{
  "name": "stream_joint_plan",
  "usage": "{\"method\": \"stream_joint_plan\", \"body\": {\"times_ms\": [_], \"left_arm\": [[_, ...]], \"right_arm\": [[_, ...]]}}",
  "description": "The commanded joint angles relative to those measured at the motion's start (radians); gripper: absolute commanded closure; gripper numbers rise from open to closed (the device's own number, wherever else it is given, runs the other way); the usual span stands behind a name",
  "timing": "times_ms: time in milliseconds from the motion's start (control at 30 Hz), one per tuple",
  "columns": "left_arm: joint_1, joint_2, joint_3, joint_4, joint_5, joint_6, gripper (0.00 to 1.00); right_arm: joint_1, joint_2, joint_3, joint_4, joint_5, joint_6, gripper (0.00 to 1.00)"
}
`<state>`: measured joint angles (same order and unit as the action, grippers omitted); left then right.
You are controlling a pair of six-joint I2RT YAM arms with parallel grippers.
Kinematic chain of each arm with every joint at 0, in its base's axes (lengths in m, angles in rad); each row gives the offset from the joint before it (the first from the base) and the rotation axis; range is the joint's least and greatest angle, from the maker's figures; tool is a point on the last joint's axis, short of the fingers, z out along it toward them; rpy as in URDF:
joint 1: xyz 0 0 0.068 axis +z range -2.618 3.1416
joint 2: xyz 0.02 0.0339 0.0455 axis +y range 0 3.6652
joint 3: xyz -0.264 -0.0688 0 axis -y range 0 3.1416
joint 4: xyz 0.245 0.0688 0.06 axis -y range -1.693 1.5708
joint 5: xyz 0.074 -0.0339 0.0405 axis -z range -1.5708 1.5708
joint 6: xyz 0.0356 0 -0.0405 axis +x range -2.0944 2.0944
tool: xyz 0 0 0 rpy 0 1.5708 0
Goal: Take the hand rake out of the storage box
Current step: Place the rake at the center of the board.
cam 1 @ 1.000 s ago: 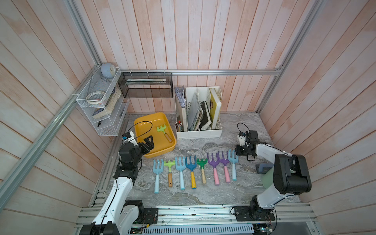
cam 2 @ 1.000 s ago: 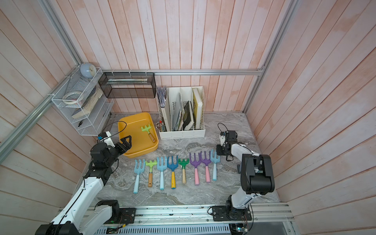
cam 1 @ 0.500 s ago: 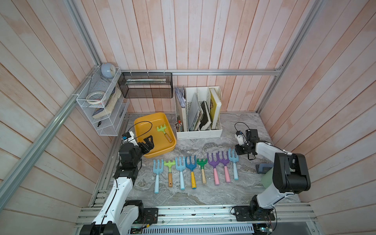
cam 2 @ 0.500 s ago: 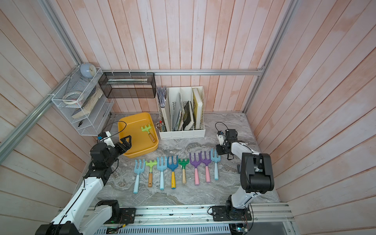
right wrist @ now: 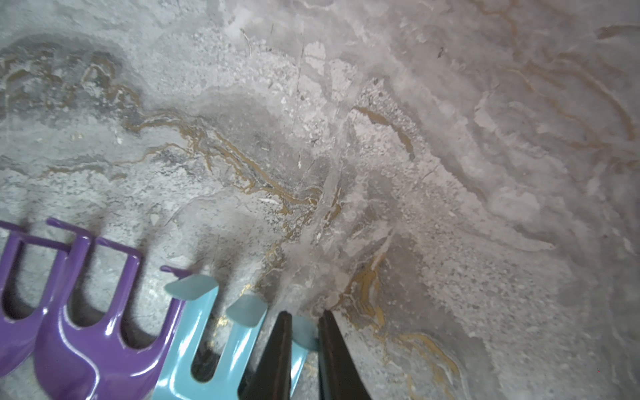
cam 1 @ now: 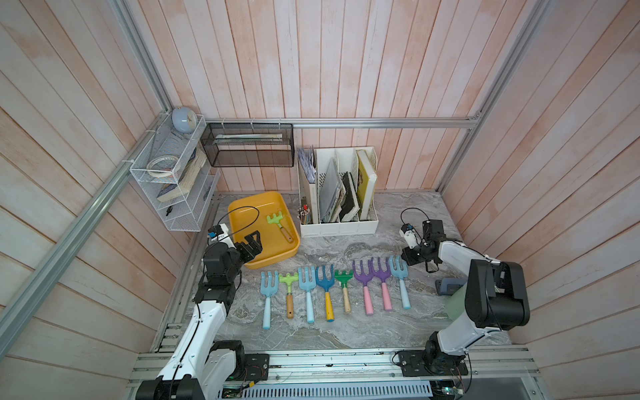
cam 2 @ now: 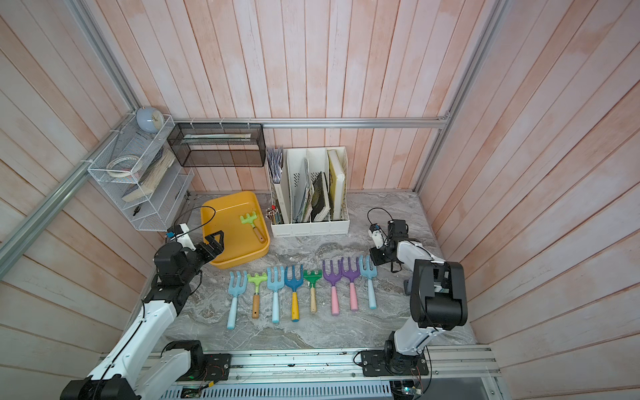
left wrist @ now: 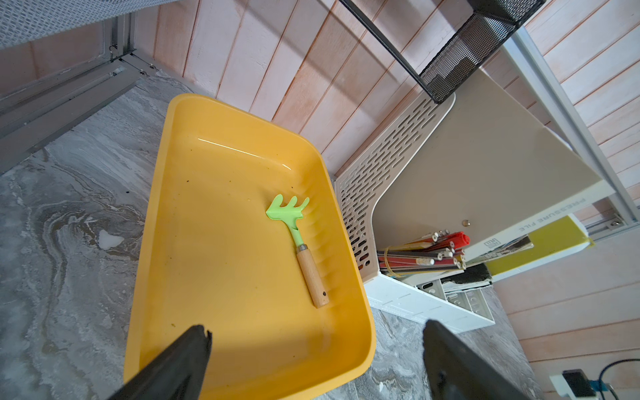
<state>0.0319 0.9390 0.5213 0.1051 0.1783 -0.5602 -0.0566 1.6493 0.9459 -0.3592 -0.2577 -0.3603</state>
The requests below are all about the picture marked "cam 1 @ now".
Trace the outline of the green rake wooden handle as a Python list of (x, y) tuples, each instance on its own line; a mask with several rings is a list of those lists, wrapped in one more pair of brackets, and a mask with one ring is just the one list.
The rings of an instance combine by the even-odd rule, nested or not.
[(281, 211), (278, 213), (273, 213), (272, 215), (266, 216), (268, 224), (275, 224), (278, 226), (280, 233), (287, 240), (288, 243), (293, 243), (293, 236), (291, 233), (282, 225), (282, 220), (284, 216)]
[(293, 319), (294, 317), (294, 304), (293, 304), (293, 283), (298, 281), (298, 273), (286, 273), (285, 275), (280, 275), (278, 280), (280, 283), (284, 283), (287, 286), (287, 297), (286, 297), (286, 307), (287, 307), (287, 318)]

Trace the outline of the yellow storage tray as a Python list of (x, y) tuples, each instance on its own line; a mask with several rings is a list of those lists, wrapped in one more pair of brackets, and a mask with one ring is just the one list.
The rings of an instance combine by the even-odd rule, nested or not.
[[(249, 269), (259, 269), (279, 263), (297, 254), (300, 236), (296, 230), (283, 196), (275, 191), (260, 193), (232, 202), (228, 206), (230, 212), (230, 231), (233, 241), (245, 240), (245, 236), (260, 231), (263, 251), (253, 261), (246, 263)], [(266, 216), (283, 213), (282, 225), (293, 236), (293, 243), (288, 243), (275, 224), (268, 224)]]

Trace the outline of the light blue hand fork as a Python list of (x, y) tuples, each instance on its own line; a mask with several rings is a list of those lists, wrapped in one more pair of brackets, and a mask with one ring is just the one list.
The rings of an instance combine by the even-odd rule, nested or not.
[(263, 329), (271, 328), (271, 300), (278, 292), (279, 275), (278, 272), (261, 272), (260, 293), (265, 296)]

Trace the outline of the purple rake pink handle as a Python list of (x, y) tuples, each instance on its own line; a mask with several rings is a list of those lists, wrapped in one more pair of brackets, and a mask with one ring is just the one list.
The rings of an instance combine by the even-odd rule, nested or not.
[(363, 285), (363, 299), (364, 299), (364, 307), (365, 313), (367, 316), (373, 316), (373, 303), (371, 300), (370, 291), (368, 289), (368, 283), (373, 279), (373, 270), (370, 265), (365, 266), (363, 261), (360, 261), (360, 265), (356, 265), (356, 261), (353, 260), (353, 276), (354, 278)]
[(388, 265), (388, 260), (383, 260), (381, 258), (377, 258), (377, 266), (372, 266), (373, 276), (377, 278), (381, 283), (382, 296), (383, 296), (383, 308), (386, 312), (391, 312), (393, 310), (392, 300), (390, 296), (390, 292), (388, 290), (387, 280), (391, 278), (391, 268)]

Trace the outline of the blue fork yellow handle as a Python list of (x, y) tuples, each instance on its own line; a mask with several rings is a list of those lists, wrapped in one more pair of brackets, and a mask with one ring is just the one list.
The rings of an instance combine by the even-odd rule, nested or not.
[(330, 289), (333, 287), (333, 285), (335, 285), (335, 274), (333, 265), (330, 266), (329, 271), (327, 271), (325, 265), (318, 267), (315, 272), (315, 278), (317, 281), (317, 285), (324, 290), (326, 320), (328, 322), (333, 322), (335, 320), (335, 317), (332, 298), (330, 294)]

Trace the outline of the dark green rake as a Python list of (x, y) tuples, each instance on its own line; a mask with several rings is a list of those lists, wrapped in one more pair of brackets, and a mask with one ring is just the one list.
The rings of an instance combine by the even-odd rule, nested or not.
[(351, 303), (349, 299), (348, 281), (353, 278), (353, 270), (343, 270), (335, 272), (335, 279), (340, 283), (343, 290), (343, 305), (345, 313), (351, 313)]

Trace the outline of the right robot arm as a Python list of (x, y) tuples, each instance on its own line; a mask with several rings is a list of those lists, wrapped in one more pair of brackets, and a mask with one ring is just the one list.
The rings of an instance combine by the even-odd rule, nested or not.
[(408, 265), (448, 263), (468, 277), (463, 312), (447, 328), (432, 334), (423, 356), (426, 361), (461, 361), (480, 339), (528, 324), (530, 307), (520, 264), (491, 258), (448, 238), (440, 220), (423, 221), (421, 234), (405, 223), (400, 234), (408, 245), (402, 252)]

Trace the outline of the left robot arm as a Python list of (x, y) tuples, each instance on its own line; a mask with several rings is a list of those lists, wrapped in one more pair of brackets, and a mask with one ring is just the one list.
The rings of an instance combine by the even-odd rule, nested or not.
[(158, 376), (141, 382), (136, 399), (216, 399), (227, 379), (239, 375), (242, 343), (214, 339), (238, 290), (236, 277), (262, 251), (258, 230), (236, 243), (225, 224), (210, 230), (187, 330)]

